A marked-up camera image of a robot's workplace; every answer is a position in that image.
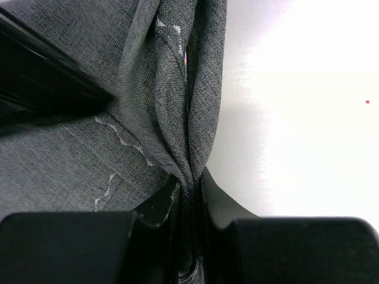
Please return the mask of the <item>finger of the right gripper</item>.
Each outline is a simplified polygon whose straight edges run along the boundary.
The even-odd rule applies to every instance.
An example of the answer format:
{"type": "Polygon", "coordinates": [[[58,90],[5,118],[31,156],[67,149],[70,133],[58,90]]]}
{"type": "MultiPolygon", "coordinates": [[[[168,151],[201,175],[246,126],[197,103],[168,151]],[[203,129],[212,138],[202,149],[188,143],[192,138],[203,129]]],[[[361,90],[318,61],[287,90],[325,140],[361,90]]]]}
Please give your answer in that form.
{"type": "Polygon", "coordinates": [[[66,53],[1,9],[1,135],[106,111],[115,95],[66,53]]]}

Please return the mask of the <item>grey cloth napkin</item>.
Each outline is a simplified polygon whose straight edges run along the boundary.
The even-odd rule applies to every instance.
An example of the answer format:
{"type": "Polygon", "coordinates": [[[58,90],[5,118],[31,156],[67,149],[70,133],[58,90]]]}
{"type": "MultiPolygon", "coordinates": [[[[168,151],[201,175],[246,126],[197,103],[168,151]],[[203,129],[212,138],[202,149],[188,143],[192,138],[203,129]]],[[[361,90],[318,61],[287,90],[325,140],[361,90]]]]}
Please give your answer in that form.
{"type": "Polygon", "coordinates": [[[179,282],[203,283],[198,181],[219,120],[226,1],[6,1],[118,96],[107,112],[1,140],[1,215],[130,210],[174,175],[179,282]]]}

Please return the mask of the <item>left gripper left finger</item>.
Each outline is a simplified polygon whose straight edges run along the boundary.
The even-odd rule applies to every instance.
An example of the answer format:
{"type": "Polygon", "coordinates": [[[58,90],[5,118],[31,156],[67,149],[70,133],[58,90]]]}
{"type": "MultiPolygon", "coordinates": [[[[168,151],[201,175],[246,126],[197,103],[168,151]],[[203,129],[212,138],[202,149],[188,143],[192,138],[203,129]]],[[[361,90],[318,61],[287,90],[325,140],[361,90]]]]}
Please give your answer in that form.
{"type": "Polygon", "coordinates": [[[1,222],[2,283],[177,283],[180,185],[126,212],[17,213],[1,222]]]}

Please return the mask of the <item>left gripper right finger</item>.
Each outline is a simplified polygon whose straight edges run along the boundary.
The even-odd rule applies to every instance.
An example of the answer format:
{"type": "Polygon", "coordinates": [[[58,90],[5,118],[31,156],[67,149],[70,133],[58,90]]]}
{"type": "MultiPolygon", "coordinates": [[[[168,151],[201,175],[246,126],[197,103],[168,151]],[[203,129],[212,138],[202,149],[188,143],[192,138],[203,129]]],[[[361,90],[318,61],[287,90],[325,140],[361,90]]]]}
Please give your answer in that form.
{"type": "Polygon", "coordinates": [[[365,220],[258,217],[204,170],[206,283],[377,283],[378,234],[365,220]]]}

